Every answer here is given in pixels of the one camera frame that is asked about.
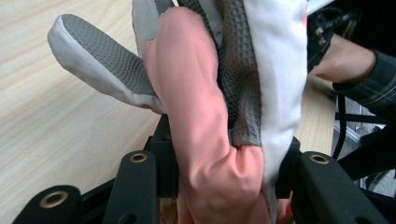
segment person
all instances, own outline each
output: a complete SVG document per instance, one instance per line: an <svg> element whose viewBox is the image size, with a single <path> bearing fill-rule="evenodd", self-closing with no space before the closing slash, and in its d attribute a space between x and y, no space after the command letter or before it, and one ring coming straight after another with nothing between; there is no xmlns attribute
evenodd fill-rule
<svg viewBox="0 0 396 224"><path fill-rule="evenodd" d="M143 60L72 15L56 20L49 45L99 92L168 115L178 223L288 221L275 183L301 118L306 1L168 2L133 1Z"/></svg>
<svg viewBox="0 0 396 224"><path fill-rule="evenodd" d="M334 35L322 62L309 73L333 83L333 88L392 120L396 116L396 58Z"/></svg>
<svg viewBox="0 0 396 224"><path fill-rule="evenodd" d="M311 44L322 60L309 75L332 82L340 94L387 120L396 115L396 48L394 34L389 33L394 26L391 6L387 0L336 1L309 17L313 26L325 27L323 36L330 36L326 39L330 46L325 50Z"/></svg>

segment finger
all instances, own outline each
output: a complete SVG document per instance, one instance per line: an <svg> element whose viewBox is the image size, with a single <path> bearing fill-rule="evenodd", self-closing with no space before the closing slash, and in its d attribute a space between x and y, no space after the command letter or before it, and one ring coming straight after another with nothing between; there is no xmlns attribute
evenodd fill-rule
<svg viewBox="0 0 396 224"><path fill-rule="evenodd" d="M62 15L49 30L48 41L59 64L99 92L164 112L142 60L88 22Z"/></svg>
<svg viewBox="0 0 396 224"><path fill-rule="evenodd" d="M275 182L301 118L307 74L302 23L306 1L244 0L244 6L260 74L264 184L275 218Z"/></svg>
<svg viewBox="0 0 396 224"><path fill-rule="evenodd" d="M180 192L194 221L244 223L253 216L268 223L260 193L262 150L229 144L218 58L201 19L184 7L168 10L158 36L146 45L144 61L168 111Z"/></svg>
<svg viewBox="0 0 396 224"><path fill-rule="evenodd" d="M159 16L174 4L171 0L134 0L132 4L137 54L142 57L146 42L157 35Z"/></svg>

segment glove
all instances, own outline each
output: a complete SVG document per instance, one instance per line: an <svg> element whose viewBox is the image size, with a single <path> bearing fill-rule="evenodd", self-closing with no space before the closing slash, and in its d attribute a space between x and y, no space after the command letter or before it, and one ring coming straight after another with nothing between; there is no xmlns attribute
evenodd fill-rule
<svg viewBox="0 0 396 224"><path fill-rule="evenodd" d="M135 0L134 12L139 11L135 4L139 2L144 3ZM169 3L161 4L165 7L150 4L146 7L150 12L155 8L161 13L170 6ZM201 12L204 21L204 25L200 25L196 18L187 20L195 21L191 27L196 27L197 36L203 38L199 45L202 48L196 53L192 51L196 48L181 49L176 40L169 38L168 32L161 35L163 27L172 27L170 23L192 15L185 12L179 17L177 14L183 15L183 12L178 12L165 17L164 14L159 22L160 17L155 13L140 14L151 15L146 21L160 30L145 50L141 43L157 36L157 32L155 28L144 32L141 28L144 23L139 23L139 17L134 14L136 43L139 55L145 58L149 79L141 59L75 16L63 15L57 19L49 31L49 44L61 66L100 92L130 105L168 113L180 167L181 188L177 200L180 222L257 223L269 219L275 222L274 184L300 119L303 76L306 75L306 37L300 19L304 17L305 4L301 1L244 4L227 1L223 4L224 27L221 13L212 1L202 7L196 1L182 4ZM230 8L237 9L238 16L242 17L235 17ZM215 42L202 34L202 26ZM190 35L181 36L179 41L184 43ZM240 42L249 37L252 41ZM247 56L243 54L244 49L239 49L241 46L246 47ZM191 55L197 55L197 59L192 60ZM239 59L234 60L238 64L231 63L238 56ZM174 59L190 67L176 66ZM216 82L218 68L222 92ZM229 145L227 128L232 129L232 142L236 147Z"/></svg>

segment glove finger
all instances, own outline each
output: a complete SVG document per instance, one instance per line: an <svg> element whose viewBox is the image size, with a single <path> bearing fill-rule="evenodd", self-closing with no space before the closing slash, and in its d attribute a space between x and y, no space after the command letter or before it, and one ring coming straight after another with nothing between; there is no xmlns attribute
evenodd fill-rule
<svg viewBox="0 0 396 224"><path fill-rule="evenodd" d="M157 35L160 15L169 7L173 7L174 4L172 0L134 0L132 4L132 22L137 54L143 57L146 42Z"/></svg>
<svg viewBox="0 0 396 224"><path fill-rule="evenodd" d="M197 13L201 16L201 19L204 22L206 30L209 32L209 35L212 37L215 42L216 51L219 55L219 46L221 43L221 29L222 29L222 20L219 14L219 10L214 2L214 0L202 1L202 4L198 0L177 0L178 4L181 7L187 7L193 12Z"/></svg>
<svg viewBox="0 0 396 224"><path fill-rule="evenodd" d="M242 90L250 85L249 82L260 83L260 80L242 0L224 1L222 8L225 50L219 69L219 82L227 102L229 127L233 127L238 117ZM258 101L258 105L261 104L260 95L254 100Z"/></svg>
<svg viewBox="0 0 396 224"><path fill-rule="evenodd" d="M62 15L48 35L59 64L101 93L164 112L143 62L111 37L74 15Z"/></svg>

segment pink rubber glove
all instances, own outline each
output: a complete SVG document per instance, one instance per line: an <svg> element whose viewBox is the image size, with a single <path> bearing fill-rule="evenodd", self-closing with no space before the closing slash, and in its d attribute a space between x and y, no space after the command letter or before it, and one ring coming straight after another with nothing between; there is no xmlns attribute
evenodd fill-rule
<svg viewBox="0 0 396 224"><path fill-rule="evenodd" d="M201 18L169 8L143 55L169 116L180 171L179 223L269 223L262 149L230 146L218 57Z"/></svg>

